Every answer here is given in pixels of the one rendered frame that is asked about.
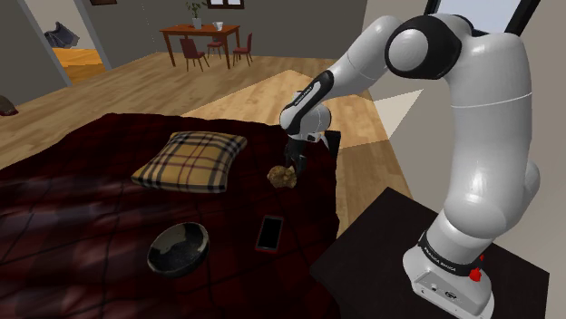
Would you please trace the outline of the wooden dining table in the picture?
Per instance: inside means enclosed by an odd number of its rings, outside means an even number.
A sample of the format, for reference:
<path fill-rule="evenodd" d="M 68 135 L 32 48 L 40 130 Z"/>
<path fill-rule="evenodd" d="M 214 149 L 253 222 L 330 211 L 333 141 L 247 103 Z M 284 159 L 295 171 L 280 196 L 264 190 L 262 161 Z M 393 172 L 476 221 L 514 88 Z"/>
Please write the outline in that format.
<path fill-rule="evenodd" d="M 171 48 L 171 35 L 183 36 L 184 38 L 188 38 L 189 36 L 208 36 L 218 38 L 223 43 L 223 50 L 226 56 L 226 64 L 228 69 L 231 68 L 231 62 L 229 59 L 228 36 L 235 34 L 236 44 L 240 45 L 238 25 L 224 24 L 222 26 L 222 29 L 218 30 L 212 24 L 204 24 L 200 29 L 196 29 L 194 26 L 190 26 L 189 24 L 178 24 L 160 29 L 160 32 L 162 33 L 164 41 L 166 43 L 166 47 L 171 59 L 171 65 L 173 67 L 176 66 L 176 62 Z"/>

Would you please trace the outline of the tan plaid pillow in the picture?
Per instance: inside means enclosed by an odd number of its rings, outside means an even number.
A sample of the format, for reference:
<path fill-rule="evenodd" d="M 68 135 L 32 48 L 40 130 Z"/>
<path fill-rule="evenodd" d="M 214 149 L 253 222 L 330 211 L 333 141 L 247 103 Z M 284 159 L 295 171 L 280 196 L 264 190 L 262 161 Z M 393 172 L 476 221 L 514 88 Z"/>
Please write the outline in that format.
<path fill-rule="evenodd" d="M 174 132 L 160 152 L 132 174 L 132 182 L 151 189 L 222 193 L 231 165 L 247 143 L 228 133 Z"/>

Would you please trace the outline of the window with black frame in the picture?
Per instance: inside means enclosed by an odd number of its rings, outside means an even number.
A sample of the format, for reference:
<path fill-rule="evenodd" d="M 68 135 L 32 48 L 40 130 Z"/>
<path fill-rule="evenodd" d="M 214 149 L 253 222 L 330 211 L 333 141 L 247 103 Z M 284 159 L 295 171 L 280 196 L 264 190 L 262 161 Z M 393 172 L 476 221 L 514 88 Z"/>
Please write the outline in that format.
<path fill-rule="evenodd" d="M 425 15 L 465 17 L 473 33 L 510 33 L 520 36 L 541 0 L 427 0 Z"/>

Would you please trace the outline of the dark bowl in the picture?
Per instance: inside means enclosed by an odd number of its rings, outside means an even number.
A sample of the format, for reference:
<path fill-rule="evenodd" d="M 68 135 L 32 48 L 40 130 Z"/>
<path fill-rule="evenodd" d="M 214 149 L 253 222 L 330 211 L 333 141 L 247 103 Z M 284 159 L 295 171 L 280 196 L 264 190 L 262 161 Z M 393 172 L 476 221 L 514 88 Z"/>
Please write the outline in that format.
<path fill-rule="evenodd" d="M 206 228 L 195 222 L 176 224 L 161 232 L 151 243 L 147 264 L 156 274 L 178 278 L 194 272 L 210 251 Z"/>

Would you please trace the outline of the red-edged black phone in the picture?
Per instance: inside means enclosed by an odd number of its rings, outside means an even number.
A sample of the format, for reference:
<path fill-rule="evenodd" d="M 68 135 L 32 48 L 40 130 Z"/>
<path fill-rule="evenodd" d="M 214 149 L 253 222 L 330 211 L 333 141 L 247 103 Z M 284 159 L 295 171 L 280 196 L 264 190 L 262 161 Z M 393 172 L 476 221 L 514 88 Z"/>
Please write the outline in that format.
<path fill-rule="evenodd" d="M 257 251 L 276 253 L 279 247 L 284 218 L 279 216 L 263 217 L 255 249 Z"/>

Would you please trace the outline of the dark grey hanging garment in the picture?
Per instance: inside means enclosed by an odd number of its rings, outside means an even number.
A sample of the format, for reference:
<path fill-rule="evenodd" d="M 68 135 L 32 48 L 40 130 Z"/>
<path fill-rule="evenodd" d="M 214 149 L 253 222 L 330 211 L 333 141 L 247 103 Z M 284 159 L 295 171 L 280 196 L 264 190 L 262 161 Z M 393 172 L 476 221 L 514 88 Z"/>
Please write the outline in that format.
<path fill-rule="evenodd" d="M 60 22 L 55 23 L 55 29 L 44 32 L 44 37 L 52 48 L 71 48 L 78 44 L 80 37 Z"/>

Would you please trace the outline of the bed with dark red blanket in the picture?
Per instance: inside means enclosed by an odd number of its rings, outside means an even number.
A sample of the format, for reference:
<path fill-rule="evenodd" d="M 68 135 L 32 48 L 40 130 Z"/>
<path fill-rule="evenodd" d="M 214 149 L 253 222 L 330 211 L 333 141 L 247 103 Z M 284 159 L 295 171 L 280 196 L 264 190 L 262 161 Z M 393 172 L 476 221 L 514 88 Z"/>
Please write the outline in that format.
<path fill-rule="evenodd" d="M 177 131 L 247 139 L 225 192 L 132 182 Z M 337 162 L 309 145 L 297 185 L 274 188 L 286 141 L 263 123 L 110 113 L 1 169 L 0 319 L 340 319 L 309 273 L 337 237 Z M 266 215 L 284 218 L 276 253 L 255 249 Z M 184 222 L 206 228 L 208 256 L 182 277 L 154 273 L 151 243 Z"/>

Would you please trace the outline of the dark robot stand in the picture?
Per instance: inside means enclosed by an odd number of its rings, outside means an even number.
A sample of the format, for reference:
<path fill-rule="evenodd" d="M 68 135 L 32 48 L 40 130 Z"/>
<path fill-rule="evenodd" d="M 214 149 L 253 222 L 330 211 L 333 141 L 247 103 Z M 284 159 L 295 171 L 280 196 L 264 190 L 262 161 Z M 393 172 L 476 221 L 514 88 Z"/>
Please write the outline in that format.
<path fill-rule="evenodd" d="M 456 319 L 412 290 L 403 268 L 436 214 L 386 188 L 310 268 L 341 319 Z M 492 319 L 545 319 L 549 273 L 495 244 L 484 253 Z"/>

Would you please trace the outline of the brown lumpy potato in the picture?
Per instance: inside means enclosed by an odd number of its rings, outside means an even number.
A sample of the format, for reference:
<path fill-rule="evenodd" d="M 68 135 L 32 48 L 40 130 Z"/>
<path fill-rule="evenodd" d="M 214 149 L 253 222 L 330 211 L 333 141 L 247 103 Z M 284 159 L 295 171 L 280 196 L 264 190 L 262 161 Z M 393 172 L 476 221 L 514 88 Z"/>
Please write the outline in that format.
<path fill-rule="evenodd" d="M 297 175 L 293 166 L 288 168 L 275 166 L 268 172 L 267 178 L 271 185 L 276 189 L 292 189 L 297 184 Z"/>

